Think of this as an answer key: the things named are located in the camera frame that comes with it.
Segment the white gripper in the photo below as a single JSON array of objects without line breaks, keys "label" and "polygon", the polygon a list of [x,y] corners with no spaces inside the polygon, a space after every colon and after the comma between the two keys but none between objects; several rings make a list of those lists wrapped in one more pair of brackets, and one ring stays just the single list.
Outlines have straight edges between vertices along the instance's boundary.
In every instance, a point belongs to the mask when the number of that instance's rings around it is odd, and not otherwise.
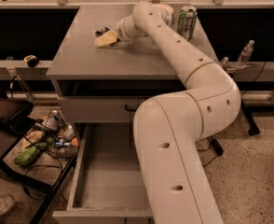
[{"label": "white gripper", "polygon": [[117,38],[127,42],[139,37],[146,37],[146,34],[135,26],[132,16],[129,15],[116,23],[116,31],[109,30],[97,37],[94,45],[98,48],[105,47],[116,43]]}]

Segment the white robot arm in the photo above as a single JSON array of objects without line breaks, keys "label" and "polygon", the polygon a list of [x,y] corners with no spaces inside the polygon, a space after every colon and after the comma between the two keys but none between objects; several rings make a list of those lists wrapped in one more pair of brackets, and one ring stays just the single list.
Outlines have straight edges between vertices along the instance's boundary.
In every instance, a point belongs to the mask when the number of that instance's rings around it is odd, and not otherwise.
[{"label": "white robot arm", "polygon": [[224,224],[196,143],[235,120],[240,91],[219,64],[167,25],[169,17],[167,7],[139,2],[94,44],[148,36],[185,86],[145,100],[134,115],[134,144],[155,224]]}]

